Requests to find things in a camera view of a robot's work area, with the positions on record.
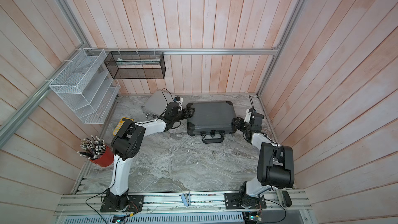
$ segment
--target yellow multimeter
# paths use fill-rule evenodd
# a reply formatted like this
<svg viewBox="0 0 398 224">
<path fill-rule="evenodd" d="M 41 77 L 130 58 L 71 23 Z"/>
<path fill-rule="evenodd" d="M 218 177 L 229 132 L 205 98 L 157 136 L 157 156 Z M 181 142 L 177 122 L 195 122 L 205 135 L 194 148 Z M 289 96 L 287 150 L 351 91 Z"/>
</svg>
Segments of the yellow multimeter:
<svg viewBox="0 0 398 224">
<path fill-rule="evenodd" d="M 122 118 L 122 119 L 119 121 L 119 123 L 117 124 L 115 130 L 114 130 L 113 133 L 112 133 L 114 136 L 116 136 L 117 132 L 119 132 L 119 129 L 122 127 L 123 123 L 124 123 L 126 120 L 128 120 L 128 119 L 131 120 L 131 121 L 134 121 L 134 119 L 132 119 L 132 118 Z"/>
</svg>

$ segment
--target black cable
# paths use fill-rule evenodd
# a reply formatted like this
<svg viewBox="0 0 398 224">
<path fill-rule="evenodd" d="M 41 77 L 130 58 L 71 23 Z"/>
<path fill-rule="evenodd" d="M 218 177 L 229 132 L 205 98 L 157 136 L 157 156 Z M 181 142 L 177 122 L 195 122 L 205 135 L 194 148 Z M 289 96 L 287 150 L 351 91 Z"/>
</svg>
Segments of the black cable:
<svg viewBox="0 0 398 224">
<path fill-rule="evenodd" d="M 284 216 L 284 217 L 283 217 L 281 220 L 279 220 L 279 221 L 273 221 L 273 222 L 257 222 L 257 224 L 265 224 L 265 223 L 277 223 L 277 222 L 281 222 L 281 221 L 283 221 L 283 220 L 286 218 L 286 209 L 285 209 L 284 207 L 282 207 L 282 205 L 280 205 L 279 203 L 276 203 L 276 202 L 274 202 L 274 201 L 271 201 L 271 200 L 268 200 L 268 199 L 266 199 L 266 201 L 273 202 L 273 203 L 275 203 L 275 204 L 279 205 L 281 208 L 283 208 L 283 210 L 285 211 L 285 216 Z"/>
<path fill-rule="evenodd" d="M 162 90 L 161 90 L 161 91 L 162 91 L 162 94 L 163 94 L 163 97 L 164 97 L 164 99 L 166 100 L 166 108 L 165 108 L 164 111 L 156 118 L 156 120 L 158 120 L 159 117 L 162 117 L 162 115 L 166 112 L 167 105 L 169 104 L 169 102 L 167 102 L 166 96 L 164 96 L 163 89 L 167 90 L 167 88 L 162 88 Z M 171 93 L 170 91 L 168 91 L 168 90 L 167 90 L 167 92 L 169 92 L 170 96 L 173 98 L 172 93 Z"/>
<path fill-rule="evenodd" d="M 181 121 L 178 121 L 178 122 L 180 122 L 180 124 L 177 127 L 172 127 L 171 129 L 176 129 L 176 128 L 180 127 L 181 126 Z"/>
<path fill-rule="evenodd" d="M 100 213 L 99 213 L 97 210 L 95 210 L 92 206 L 90 206 L 90 205 L 87 203 L 87 201 L 90 200 L 91 198 L 94 198 L 94 197 L 99 196 L 100 194 L 103 194 L 103 193 L 106 192 L 107 190 L 108 190 L 108 189 L 106 189 L 106 190 L 102 191 L 101 193 L 99 193 L 99 194 L 97 194 L 97 195 L 95 195 L 95 196 L 93 196 L 93 197 L 90 197 L 89 199 L 86 200 L 87 206 L 91 207 L 91 209 L 94 210 L 94 211 L 101 217 L 101 219 L 103 220 L 103 222 L 105 222 L 106 224 L 108 224 L 108 223 L 107 223 L 106 220 L 102 217 L 102 215 L 100 215 Z"/>
<path fill-rule="evenodd" d="M 246 135 L 245 135 L 244 132 L 242 132 L 242 137 L 243 137 L 247 142 L 249 142 L 249 140 L 246 138 Z"/>
<path fill-rule="evenodd" d="M 251 103 L 251 108 L 253 108 L 253 110 L 255 110 L 254 109 L 254 104 L 253 104 L 253 99 L 251 98 L 251 95 L 249 95 L 249 100 L 250 100 L 250 103 Z"/>
<path fill-rule="evenodd" d="M 124 220 L 126 220 L 127 215 L 129 214 L 129 210 L 130 210 L 130 203 L 127 203 L 127 204 L 128 204 L 128 206 L 129 206 L 129 208 L 127 209 L 126 216 L 124 217 Z"/>
<path fill-rule="evenodd" d="M 272 182 L 271 182 L 271 175 L 269 174 L 269 168 L 270 168 L 270 163 L 271 163 L 271 159 L 273 158 L 273 154 L 271 155 L 271 158 L 269 159 L 268 162 L 268 181 L 269 181 L 269 185 L 271 186 L 272 191 L 274 191 L 273 187 L 272 187 Z"/>
<path fill-rule="evenodd" d="M 103 220 L 103 222 L 105 222 L 105 224 L 108 224 L 108 223 L 106 222 L 106 220 L 102 217 L 102 215 L 100 215 L 100 213 L 99 213 L 97 210 L 95 210 L 92 206 L 90 206 L 90 205 L 87 203 L 87 201 L 90 200 L 90 199 L 92 199 L 92 198 L 94 198 L 94 197 L 97 197 L 97 196 L 101 195 L 101 203 L 103 203 L 103 201 L 102 201 L 102 194 L 105 193 L 108 189 L 111 189 L 111 188 L 115 185 L 116 171 L 117 171 L 117 163 L 119 162 L 119 159 L 120 159 L 120 157 L 119 157 L 119 158 L 117 159 L 117 161 L 116 161 L 115 177 L 113 178 L 113 184 L 112 184 L 112 186 L 109 187 L 109 188 L 107 188 L 106 190 L 102 191 L 101 193 L 99 193 L 99 194 L 97 194 L 97 195 L 95 195 L 95 196 L 93 196 L 93 197 L 90 197 L 89 199 L 86 200 L 86 205 L 89 206 L 89 207 L 91 207 L 91 209 L 94 210 L 94 211 L 101 217 L 101 219 Z"/>
</svg>

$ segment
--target white wire basket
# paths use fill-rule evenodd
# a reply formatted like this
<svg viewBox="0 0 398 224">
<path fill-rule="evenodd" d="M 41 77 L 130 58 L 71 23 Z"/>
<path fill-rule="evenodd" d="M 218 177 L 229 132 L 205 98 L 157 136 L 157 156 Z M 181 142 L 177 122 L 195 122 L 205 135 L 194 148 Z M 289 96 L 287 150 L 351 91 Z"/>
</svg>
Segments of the white wire basket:
<svg viewBox="0 0 398 224">
<path fill-rule="evenodd" d="M 105 57 L 102 49 L 82 49 L 50 84 L 85 124 L 103 124 L 120 89 L 107 70 L 98 72 Z"/>
<path fill-rule="evenodd" d="M 82 49 L 51 82 L 51 89 L 56 93 L 83 93 L 105 58 L 103 49 Z"/>
</svg>

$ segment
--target wooden wall panel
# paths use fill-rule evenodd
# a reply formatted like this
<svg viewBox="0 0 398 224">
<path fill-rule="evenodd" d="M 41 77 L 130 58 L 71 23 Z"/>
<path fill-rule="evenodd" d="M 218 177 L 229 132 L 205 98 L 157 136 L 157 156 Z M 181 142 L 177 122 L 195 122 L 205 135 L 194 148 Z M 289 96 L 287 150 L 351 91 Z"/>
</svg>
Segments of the wooden wall panel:
<svg viewBox="0 0 398 224">
<path fill-rule="evenodd" d="M 93 47 L 275 47 L 297 0 L 66 0 Z M 171 56 L 167 77 L 121 92 L 256 92 L 267 56 Z"/>
<path fill-rule="evenodd" d="M 261 95 L 319 223 L 396 222 L 397 3 L 309 0 Z"/>
<path fill-rule="evenodd" d="M 80 44 L 56 0 L 0 0 L 0 125 Z M 99 129 L 54 93 L 44 99 L 0 151 L 2 220 L 47 223 L 85 162 L 80 139 Z"/>
</svg>

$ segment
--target black wire mesh organizer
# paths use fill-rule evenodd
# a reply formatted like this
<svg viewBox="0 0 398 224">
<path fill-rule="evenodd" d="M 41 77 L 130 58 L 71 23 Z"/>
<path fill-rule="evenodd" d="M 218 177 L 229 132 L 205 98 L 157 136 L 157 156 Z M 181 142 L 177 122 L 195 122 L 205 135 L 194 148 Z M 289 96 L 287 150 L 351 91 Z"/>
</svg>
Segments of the black wire mesh organizer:
<svg viewBox="0 0 398 224">
<path fill-rule="evenodd" d="M 114 79 L 164 79 L 163 52 L 111 51 L 105 65 Z"/>
</svg>

